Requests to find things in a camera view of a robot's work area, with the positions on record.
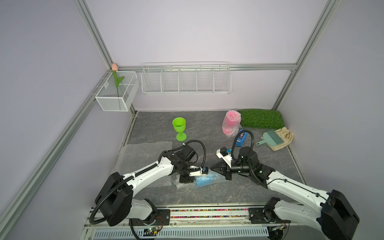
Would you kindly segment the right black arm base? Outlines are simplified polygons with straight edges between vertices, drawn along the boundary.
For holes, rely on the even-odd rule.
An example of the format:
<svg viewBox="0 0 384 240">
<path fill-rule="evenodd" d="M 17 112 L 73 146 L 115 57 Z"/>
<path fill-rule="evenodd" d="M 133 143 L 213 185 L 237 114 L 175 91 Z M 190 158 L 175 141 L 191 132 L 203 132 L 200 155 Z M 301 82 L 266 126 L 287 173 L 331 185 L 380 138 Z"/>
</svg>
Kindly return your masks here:
<svg viewBox="0 0 384 240">
<path fill-rule="evenodd" d="M 264 208 L 249 208 L 249 221 L 252 224 L 290 224 L 290 220 L 280 219 L 273 211 Z"/>
</svg>

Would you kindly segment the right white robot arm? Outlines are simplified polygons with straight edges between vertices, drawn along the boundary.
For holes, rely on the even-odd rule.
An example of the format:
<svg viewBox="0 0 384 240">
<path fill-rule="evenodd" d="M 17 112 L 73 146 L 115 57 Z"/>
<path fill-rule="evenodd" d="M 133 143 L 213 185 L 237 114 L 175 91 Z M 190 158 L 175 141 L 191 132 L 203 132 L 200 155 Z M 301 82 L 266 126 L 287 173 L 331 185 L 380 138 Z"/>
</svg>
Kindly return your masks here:
<svg viewBox="0 0 384 240">
<path fill-rule="evenodd" d="M 329 240 L 351 240 L 360 218 L 346 196 L 337 190 L 327 192 L 312 188 L 260 163 L 253 150 L 253 133 L 249 135 L 251 145 L 241 147 L 238 155 L 234 154 L 236 142 L 231 149 L 222 147 L 217 150 L 221 161 L 211 170 L 225 176 L 226 180 L 231 180 L 233 174 L 241 175 L 258 186 L 297 201 L 291 204 L 280 198 L 271 198 L 262 211 L 262 218 L 267 223 L 293 221 L 321 231 Z"/>
</svg>

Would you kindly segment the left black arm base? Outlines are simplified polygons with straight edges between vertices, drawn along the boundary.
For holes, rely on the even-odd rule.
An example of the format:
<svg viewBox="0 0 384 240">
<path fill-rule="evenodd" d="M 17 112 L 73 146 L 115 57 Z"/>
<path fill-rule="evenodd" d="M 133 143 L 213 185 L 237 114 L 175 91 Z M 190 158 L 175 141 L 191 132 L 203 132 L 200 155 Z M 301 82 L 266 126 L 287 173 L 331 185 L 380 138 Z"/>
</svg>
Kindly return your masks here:
<svg viewBox="0 0 384 240">
<path fill-rule="evenodd" d="M 151 213 L 145 220 L 130 219 L 132 226 L 168 226 L 171 220 L 170 209 L 159 209 Z"/>
</svg>

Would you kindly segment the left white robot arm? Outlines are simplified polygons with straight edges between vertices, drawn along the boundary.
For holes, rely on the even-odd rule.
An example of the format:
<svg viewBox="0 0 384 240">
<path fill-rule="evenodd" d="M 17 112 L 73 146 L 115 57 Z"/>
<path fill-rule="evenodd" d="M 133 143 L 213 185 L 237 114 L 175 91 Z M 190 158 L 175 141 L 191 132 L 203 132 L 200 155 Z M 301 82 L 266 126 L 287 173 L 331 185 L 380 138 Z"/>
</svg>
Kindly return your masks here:
<svg viewBox="0 0 384 240">
<path fill-rule="evenodd" d="M 96 206 L 89 217 L 91 225 L 107 222 L 113 227 L 124 219 L 138 219 L 145 225 L 154 224 L 159 218 L 157 207 L 148 199 L 136 200 L 141 190 L 157 180 L 177 173 L 182 183 L 191 183 L 197 176 L 206 176 L 205 165 L 196 166 L 192 158 L 197 155 L 188 141 L 182 146 L 162 151 L 150 165 L 121 175 L 111 174 L 95 199 Z"/>
</svg>

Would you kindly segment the blue tape dispenser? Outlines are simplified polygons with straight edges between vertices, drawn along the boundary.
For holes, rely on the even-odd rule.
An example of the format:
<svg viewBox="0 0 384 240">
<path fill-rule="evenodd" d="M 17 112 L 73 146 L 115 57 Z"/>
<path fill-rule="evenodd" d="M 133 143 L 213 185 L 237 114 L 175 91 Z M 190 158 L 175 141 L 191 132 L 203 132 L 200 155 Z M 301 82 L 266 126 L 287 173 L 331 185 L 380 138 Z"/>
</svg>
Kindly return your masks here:
<svg viewBox="0 0 384 240">
<path fill-rule="evenodd" d="M 238 136 L 238 138 L 236 140 L 236 147 L 241 147 L 243 145 L 247 135 L 248 135 L 248 133 L 244 132 L 244 131 L 240 131 L 239 134 L 240 135 Z"/>
</svg>

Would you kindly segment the blue plastic wine glass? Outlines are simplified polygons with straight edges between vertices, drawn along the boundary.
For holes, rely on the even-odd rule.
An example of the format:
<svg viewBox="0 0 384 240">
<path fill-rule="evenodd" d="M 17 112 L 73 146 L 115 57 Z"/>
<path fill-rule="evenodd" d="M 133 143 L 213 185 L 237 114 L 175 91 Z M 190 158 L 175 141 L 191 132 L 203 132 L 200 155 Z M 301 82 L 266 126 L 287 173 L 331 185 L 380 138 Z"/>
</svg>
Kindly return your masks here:
<svg viewBox="0 0 384 240">
<path fill-rule="evenodd" d="M 198 188 L 207 187 L 213 185 L 217 182 L 217 178 L 215 176 L 206 175 L 196 177 L 196 183 Z"/>
</svg>

